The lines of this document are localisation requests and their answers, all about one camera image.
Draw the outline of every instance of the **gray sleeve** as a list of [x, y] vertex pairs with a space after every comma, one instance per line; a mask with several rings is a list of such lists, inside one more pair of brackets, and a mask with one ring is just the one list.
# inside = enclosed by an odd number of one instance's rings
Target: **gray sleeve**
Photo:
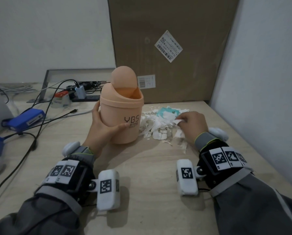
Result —
[[292, 200], [245, 171], [210, 191], [219, 234], [292, 235]]
[[32, 197], [18, 213], [0, 220], [0, 235], [77, 235], [80, 233], [78, 215], [60, 200]]

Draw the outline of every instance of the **mounting screw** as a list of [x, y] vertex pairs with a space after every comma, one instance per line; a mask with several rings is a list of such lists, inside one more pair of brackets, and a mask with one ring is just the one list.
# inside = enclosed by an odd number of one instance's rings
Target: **mounting screw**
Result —
[[88, 185], [88, 190], [93, 190], [96, 188], [96, 182], [91, 181]]
[[198, 167], [196, 171], [199, 175], [203, 175], [203, 170], [200, 167]]

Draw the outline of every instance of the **white board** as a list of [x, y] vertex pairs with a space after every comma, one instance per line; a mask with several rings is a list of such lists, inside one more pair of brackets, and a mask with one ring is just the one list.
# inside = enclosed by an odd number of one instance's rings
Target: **white board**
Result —
[[107, 0], [0, 0], [0, 83], [114, 67]]

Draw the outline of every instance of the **pile of paper scraps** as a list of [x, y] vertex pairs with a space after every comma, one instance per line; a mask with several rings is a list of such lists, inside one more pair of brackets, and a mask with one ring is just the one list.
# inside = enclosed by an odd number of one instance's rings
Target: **pile of paper scraps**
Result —
[[178, 146], [182, 147], [183, 152], [186, 152], [187, 142], [183, 131], [178, 126], [178, 123], [182, 120], [176, 120], [175, 118], [183, 113], [188, 112], [188, 109], [172, 109], [169, 106], [167, 108], [155, 109], [142, 113], [140, 122], [140, 134], [144, 138], [153, 137], [162, 142], [169, 143], [176, 138]]

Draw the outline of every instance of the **person's left hand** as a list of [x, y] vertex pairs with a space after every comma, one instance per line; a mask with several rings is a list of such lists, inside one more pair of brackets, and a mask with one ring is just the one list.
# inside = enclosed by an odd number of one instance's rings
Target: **person's left hand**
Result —
[[106, 126], [100, 118], [98, 112], [99, 106], [100, 101], [97, 101], [92, 111], [93, 122], [91, 128], [85, 142], [82, 144], [83, 146], [89, 147], [97, 157], [100, 156], [103, 147], [114, 135], [130, 126], [129, 123], [119, 124], [114, 127]]

